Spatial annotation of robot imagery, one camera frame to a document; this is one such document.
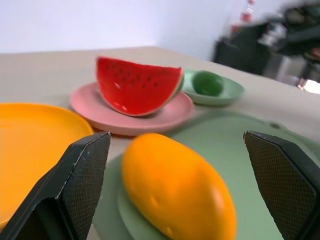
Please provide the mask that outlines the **dark background equipment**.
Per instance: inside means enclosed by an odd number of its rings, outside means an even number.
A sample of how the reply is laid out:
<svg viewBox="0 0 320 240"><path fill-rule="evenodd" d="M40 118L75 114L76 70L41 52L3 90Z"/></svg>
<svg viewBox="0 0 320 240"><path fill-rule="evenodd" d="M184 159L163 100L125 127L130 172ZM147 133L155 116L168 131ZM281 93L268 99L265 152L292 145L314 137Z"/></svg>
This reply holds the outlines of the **dark background equipment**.
<svg viewBox="0 0 320 240"><path fill-rule="evenodd" d="M214 63L320 94L320 0L298 0L256 23L232 26Z"/></svg>

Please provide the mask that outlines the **large green plate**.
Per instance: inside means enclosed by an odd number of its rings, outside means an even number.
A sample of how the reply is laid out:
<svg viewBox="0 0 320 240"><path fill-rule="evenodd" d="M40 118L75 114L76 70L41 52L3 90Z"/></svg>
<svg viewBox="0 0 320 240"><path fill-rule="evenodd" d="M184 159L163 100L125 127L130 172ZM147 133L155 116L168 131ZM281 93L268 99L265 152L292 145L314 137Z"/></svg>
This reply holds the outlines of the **large green plate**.
<svg viewBox="0 0 320 240"><path fill-rule="evenodd" d="M297 144L320 164L320 143L283 125L232 112L212 112L168 133L193 149L223 177L236 207L236 240L283 240L259 192L245 131L277 136ZM101 240L169 240L154 228L129 200L121 177L122 155L107 161L101 199L93 218Z"/></svg>

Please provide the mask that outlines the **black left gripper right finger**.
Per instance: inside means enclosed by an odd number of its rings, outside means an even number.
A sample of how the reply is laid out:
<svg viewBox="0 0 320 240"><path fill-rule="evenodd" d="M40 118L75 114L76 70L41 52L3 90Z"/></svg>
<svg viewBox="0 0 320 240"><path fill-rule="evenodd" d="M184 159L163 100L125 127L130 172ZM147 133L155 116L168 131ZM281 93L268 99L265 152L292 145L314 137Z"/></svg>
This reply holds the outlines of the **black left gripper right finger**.
<svg viewBox="0 0 320 240"><path fill-rule="evenodd" d="M320 166L297 144L246 130L259 192L284 240L320 240Z"/></svg>

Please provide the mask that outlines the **orange mango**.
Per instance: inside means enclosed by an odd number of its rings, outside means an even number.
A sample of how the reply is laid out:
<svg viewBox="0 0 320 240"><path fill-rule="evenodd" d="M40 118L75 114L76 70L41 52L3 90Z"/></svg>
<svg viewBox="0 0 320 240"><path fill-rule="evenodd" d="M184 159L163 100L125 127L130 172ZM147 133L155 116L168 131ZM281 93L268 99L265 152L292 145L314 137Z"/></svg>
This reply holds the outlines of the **orange mango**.
<svg viewBox="0 0 320 240"><path fill-rule="evenodd" d="M235 240L236 209L227 185L191 148L145 133L126 147L121 170L129 199L171 240Z"/></svg>

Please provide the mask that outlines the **green round fruit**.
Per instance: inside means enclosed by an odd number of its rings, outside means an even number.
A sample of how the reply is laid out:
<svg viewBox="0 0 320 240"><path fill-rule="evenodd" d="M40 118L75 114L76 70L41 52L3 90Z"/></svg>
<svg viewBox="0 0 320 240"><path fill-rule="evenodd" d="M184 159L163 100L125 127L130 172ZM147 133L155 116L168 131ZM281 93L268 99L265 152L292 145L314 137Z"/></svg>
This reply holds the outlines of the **green round fruit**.
<svg viewBox="0 0 320 240"><path fill-rule="evenodd" d="M216 97L224 90L223 78L209 71L198 71L191 80L197 94Z"/></svg>

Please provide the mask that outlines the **red watermelon slice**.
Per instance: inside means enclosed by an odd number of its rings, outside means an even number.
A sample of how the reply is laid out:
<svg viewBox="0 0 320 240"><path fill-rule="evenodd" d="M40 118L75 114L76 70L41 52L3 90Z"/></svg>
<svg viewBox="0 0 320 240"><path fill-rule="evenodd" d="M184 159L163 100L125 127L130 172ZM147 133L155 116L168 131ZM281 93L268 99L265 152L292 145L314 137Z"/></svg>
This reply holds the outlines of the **red watermelon slice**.
<svg viewBox="0 0 320 240"><path fill-rule="evenodd" d="M95 75L103 100L115 111L132 117L157 112L181 91L184 83L181 67L106 56L96 58Z"/></svg>

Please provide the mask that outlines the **orange plate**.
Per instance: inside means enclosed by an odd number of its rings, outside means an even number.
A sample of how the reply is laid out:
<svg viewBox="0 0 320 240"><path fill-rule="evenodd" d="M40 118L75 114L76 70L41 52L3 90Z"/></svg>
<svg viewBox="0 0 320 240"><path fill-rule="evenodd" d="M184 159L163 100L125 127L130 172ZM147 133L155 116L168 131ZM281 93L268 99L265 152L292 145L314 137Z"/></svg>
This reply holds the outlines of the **orange plate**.
<svg viewBox="0 0 320 240"><path fill-rule="evenodd" d="M36 182L90 124L62 107L0 103L0 232Z"/></svg>

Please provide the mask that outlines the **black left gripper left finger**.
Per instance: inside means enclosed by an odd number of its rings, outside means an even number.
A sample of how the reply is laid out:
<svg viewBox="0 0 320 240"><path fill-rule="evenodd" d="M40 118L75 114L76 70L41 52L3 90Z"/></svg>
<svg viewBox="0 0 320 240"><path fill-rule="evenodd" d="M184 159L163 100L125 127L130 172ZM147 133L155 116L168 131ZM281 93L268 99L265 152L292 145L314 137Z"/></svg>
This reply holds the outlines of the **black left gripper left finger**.
<svg viewBox="0 0 320 240"><path fill-rule="evenodd" d="M98 132L68 146L31 189L0 240L86 240L98 205L111 143Z"/></svg>

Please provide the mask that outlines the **pink plate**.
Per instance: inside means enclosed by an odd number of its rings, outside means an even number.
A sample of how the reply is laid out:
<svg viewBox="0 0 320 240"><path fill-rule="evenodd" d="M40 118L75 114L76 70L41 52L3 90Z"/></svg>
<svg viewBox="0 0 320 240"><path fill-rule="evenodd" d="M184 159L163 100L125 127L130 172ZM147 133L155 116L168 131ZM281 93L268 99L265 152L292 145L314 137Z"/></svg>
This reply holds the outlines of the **pink plate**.
<svg viewBox="0 0 320 240"><path fill-rule="evenodd" d="M192 100L180 92L156 113L143 117L127 116L104 102L94 82L74 91L70 96L70 106L94 128L123 136L173 130L189 120L195 109Z"/></svg>

